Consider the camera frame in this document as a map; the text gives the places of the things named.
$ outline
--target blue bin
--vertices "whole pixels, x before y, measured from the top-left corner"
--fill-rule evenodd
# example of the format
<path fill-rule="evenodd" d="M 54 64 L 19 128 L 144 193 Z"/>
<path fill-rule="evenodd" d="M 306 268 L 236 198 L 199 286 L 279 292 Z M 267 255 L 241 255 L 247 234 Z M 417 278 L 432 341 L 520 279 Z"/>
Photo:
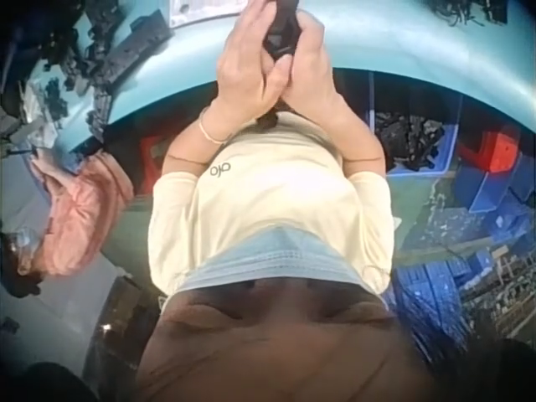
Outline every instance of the blue bin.
<path fill-rule="evenodd" d="M 495 244 L 507 243 L 527 233 L 532 213 L 531 208 L 521 204 L 508 190 L 498 208 L 487 214 L 483 225 Z"/>
<path fill-rule="evenodd" d="M 458 202 L 471 213 L 490 212 L 498 208 L 512 182 L 513 171 L 483 172 L 461 162 L 453 183 Z"/>
<path fill-rule="evenodd" d="M 536 161 L 533 157 L 519 153 L 510 188 L 523 202 L 536 191 Z"/>
<path fill-rule="evenodd" d="M 480 250 L 467 258 L 467 264 L 474 276 L 480 275 L 485 270 L 493 268 L 493 257 L 489 250 Z"/>
<path fill-rule="evenodd" d="M 370 75 L 370 112 L 369 123 L 372 132 L 375 130 L 375 92 L 374 92 L 374 73 Z M 438 155 L 433 159 L 435 167 L 433 169 L 423 167 L 419 172 L 406 169 L 402 165 L 388 172 L 389 177 L 440 177 L 443 176 L 449 169 L 452 160 L 452 154 L 454 153 L 454 147 L 456 145 L 456 139 L 458 138 L 458 127 L 461 115 L 461 105 L 463 97 L 461 94 L 454 92 L 445 92 L 445 101 L 449 108 L 451 115 L 451 121 L 455 121 L 455 124 L 445 125 L 445 135 L 440 139 L 437 144 Z"/>
<path fill-rule="evenodd" d="M 467 282 L 467 277 L 472 275 L 471 267 L 463 258 L 453 258 L 448 260 L 447 265 L 451 271 L 454 282 L 461 286 Z"/>

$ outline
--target person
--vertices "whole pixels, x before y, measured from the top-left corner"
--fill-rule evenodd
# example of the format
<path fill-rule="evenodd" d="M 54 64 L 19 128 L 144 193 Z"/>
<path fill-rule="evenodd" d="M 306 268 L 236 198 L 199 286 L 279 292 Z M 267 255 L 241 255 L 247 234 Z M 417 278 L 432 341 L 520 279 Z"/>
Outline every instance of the person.
<path fill-rule="evenodd" d="M 294 55 L 263 50 L 275 14 L 275 2 L 248 2 L 217 96 L 174 139 L 154 187 L 150 268 L 169 298 L 137 400 L 479 400 L 470 337 L 383 300 L 394 222 L 382 147 L 335 91 L 312 15 L 297 14 Z M 260 129 L 279 100 L 293 112 Z"/>
<path fill-rule="evenodd" d="M 47 276 L 84 269 L 133 198 L 131 180 L 107 152 L 88 157 L 74 175 L 56 163 L 50 150 L 39 148 L 30 169 L 49 193 L 51 208 L 43 234 L 30 228 L 2 232 L 2 284 L 18 298 L 37 296 Z"/>

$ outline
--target clutter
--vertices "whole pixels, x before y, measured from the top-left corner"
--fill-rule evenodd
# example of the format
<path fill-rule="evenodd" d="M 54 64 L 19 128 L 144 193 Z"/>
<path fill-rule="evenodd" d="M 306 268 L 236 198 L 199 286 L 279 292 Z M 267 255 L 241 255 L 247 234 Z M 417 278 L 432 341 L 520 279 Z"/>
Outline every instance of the clutter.
<path fill-rule="evenodd" d="M 59 80 L 53 78 L 44 87 L 44 104 L 46 105 L 52 121 L 58 124 L 61 128 L 61 119 L 69 115 L 67 102 L 61 97 L 61 89 L 59 88 Z"/>
<path fill-rule="evenodd" d="M 445 129 L 440 122 L 424 117 L 378 112 L 375 134 L 384 146 L 392 168 L 398 162 L 418 172 L 436 166 L 432 158 L 438 156 L 437 143 L 445 135 Z"/>
<path fill-rule="evenodd" d="M 101 142 L 110 117 L 114 84 L 172 34 L 160 11 L 139 18 L 131 29 L 131 34 L 101 61 L 90 77 L 95 87 L 94 110 L 88 113 L 86 121 L 93 136 Z"/>

